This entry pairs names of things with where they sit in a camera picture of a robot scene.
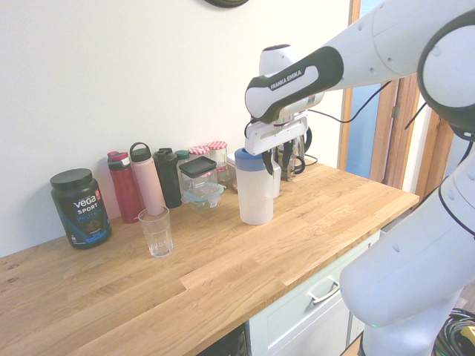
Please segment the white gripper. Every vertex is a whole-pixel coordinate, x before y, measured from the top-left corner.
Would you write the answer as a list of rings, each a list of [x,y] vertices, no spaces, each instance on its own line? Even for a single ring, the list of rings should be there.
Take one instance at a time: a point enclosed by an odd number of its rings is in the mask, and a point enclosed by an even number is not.
[[[299,114],[283,125],[255,122],[246,129],[244,147],[253,156],[261,154],[268,174],[273,174],[274,168],[272,165],[272,152],[270,150],[304,135],[307,129],[306,114]]]

